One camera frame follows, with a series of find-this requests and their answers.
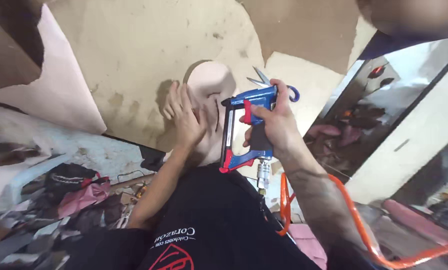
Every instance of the orange air hose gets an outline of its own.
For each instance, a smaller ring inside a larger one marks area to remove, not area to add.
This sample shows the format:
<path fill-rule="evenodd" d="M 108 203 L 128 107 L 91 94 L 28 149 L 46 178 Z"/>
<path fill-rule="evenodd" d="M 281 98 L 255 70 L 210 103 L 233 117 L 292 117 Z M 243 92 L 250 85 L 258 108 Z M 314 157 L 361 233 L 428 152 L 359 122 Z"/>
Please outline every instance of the orange air hose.
<path fill-rule="evenodd" d="M 359 235 L 361 236 L 362 242 L 364 242 L 364 245 L 367 248 L 367 250 L 369 251 L 371 258 L 375 262 L 379 263 L 380 265 L 390 267 L 392 269 L 404 269 L 404 268 L 409 268 L 409 267 L 413 267 L 415 265 L 421 264 L 423 262 L 434 259 L 441 255 L 448 254 L 448 245 L 446 245 L 446 246 L 440 246 L 437 248 L 422 251 L 421 253 L 419 253 L 413 257 L 404 258 L 399 261 L 386 260 L 384 258 L 384 256 L 379 252 L 378 247 L 373 246 L 371 238 L 367 234 L 367 231 L 364 227 L 364 223 L 362 222 L 361 216 L 359 215 L 359 212 L 357 211 L 357 209 L 354 205 L 354 202 L 352 201 L 351 197 L 347 193 L 347 190 L 344 187 L 344 185 L 334 175 L 329 174 L 329 179 L 331 181 L 333 181 L 336 184 L 339 191 L 341 191 L 342 196 L 344 197 L 345 203 L 347 205 L 347 208 L 351 212 L 351 216 L 354 219 L 354 223 L 357 227 L 357 231 L 359 232 Z M 293 193 L 292 196 L 289 197 L 289 188 L 287 187 L 286 175 L 285 175 L 285 173 L 282 173 L 282 175 L 281 175 L 281 218 L 285 225 L 281 231 L 277 232 L 280 236 L 286 235 L 287 230 L 289 229 L 289 225 L 291 223 L 291 202 L 294 198 L 295 198 L 295 193 Z"/>

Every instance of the blue scissor handle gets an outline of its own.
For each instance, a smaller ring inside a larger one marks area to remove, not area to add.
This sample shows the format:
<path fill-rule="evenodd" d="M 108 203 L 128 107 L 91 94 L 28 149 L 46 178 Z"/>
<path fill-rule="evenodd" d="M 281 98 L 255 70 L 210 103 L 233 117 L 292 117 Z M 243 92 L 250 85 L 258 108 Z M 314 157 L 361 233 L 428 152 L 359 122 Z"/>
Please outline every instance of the blue scissor handle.
<path fill-rule="evenodd" d="M 295 89 L 295 87 L 293 87 L 292 85 L 288 85 L 287 86 L 289 89 L 291 89 L 293 92 L 294 92 L 294 97 L 292 97 L 292 96 L 289 96 L 289 99 L 292 101 L 292 102 L 296 102 L 296 101 L 298 101 L 299 100 L 299 98 L 301 97 L 301 95 L 299 94 L 299 91 L 297 90 L 297 89 Z"/>

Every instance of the forearm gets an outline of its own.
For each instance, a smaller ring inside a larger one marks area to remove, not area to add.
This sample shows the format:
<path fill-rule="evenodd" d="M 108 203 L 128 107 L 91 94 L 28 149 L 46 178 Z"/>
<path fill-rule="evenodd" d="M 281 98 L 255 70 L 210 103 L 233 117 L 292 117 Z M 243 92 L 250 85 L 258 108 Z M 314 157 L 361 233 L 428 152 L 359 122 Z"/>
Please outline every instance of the forearm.
<path fill-rule="evenodd" d="M 152 218 L 171 197 L 177 186 L 185 161 L 190 154 L 190 149 L 175 148 L 169 159 L 162 165 L 152 179 L 147 191 L 134 207 L 128 228 L 149 229 L 148 220 Z"/>
<path fill-rule="evenodd" d="M 300 155 L 290 157 L 282 165 L 296 194 L 304 219 L 324 250 L 329 251 L 333 244 L 341 239 L 365 250 L 342 194 L 329 179 L 326 171 L 306 147 L 301 149 Z M 367 231 L 375 242 L 368 226 Z"/>

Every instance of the red logo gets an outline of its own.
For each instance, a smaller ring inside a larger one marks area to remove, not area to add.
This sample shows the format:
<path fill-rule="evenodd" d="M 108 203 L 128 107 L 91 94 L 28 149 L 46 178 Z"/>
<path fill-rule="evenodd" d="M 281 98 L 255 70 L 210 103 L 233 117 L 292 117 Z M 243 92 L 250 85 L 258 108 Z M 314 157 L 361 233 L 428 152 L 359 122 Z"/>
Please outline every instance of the red logo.
<path fill-rule="evenodd" d="M 194 262 L 184 249 L 170 244 L 149 270 L 194 270 Z"/>

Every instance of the red trigger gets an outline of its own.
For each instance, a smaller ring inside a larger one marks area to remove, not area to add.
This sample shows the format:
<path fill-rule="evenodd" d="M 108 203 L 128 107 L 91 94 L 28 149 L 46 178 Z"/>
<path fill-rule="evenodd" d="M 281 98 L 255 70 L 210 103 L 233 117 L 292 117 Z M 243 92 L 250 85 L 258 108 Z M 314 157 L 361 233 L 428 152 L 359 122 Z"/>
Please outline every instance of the red trigger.
<path fill-rule="evenodd" d="M 244 100 L 244 123 L 250 125 L 251 124 L 251 102 L 248 100 Z"/>

